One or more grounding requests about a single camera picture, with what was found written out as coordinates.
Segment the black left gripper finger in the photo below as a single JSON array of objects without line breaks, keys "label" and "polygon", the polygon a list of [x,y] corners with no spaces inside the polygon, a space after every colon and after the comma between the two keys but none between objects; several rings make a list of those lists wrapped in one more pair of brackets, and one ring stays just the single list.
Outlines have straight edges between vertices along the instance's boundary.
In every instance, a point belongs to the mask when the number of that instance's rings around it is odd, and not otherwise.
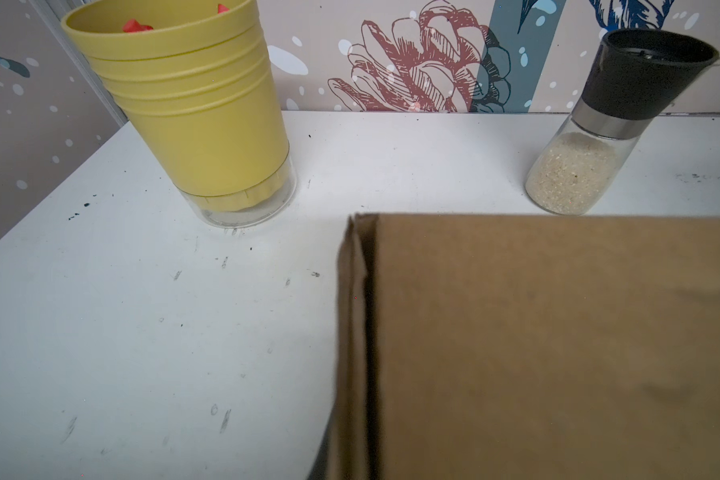
[{"label": "black left gripper finger", "polygon": [[318,451],[316,453],[311,470],[310,470],[309,474],[307,475],[307,480],[326,480],[327,479],[327,465],[328,465],[328,456],[329,456],[328,451],[329,451],[331,426],[332,426],[332,415],[329,416],[329,419],[326,423],[326,427],[323,432],[323,437],[322,437],[320,446],[318,448]]}]

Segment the brown cardboard box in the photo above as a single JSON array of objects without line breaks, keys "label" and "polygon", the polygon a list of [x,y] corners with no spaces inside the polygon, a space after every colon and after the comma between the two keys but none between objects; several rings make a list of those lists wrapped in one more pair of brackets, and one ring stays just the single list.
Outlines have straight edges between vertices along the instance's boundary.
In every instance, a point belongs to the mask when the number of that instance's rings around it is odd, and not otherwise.
[{"label": "brown cardboard box", "polygon": [[720,218],[358,215],[329,479],[720,479]]}]

